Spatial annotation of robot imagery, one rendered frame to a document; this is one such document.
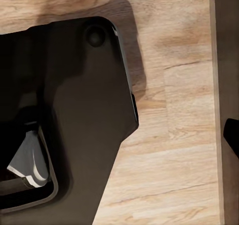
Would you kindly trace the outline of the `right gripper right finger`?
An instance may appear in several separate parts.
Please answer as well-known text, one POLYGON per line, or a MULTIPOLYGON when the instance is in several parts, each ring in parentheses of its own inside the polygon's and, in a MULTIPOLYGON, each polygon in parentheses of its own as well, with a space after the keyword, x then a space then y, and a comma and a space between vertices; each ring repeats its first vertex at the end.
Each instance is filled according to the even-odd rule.
POLYGON ((239 120, 228 118, 223 136, 239 159, 239 120))

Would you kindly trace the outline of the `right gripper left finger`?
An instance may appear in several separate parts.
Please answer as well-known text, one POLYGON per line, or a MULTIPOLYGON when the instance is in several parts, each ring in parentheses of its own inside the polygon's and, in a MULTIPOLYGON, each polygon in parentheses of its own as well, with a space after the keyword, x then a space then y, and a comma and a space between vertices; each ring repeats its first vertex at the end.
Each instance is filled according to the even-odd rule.
POLYGON ((0 124, 0 179, 26 136, 22 119, 0 124))

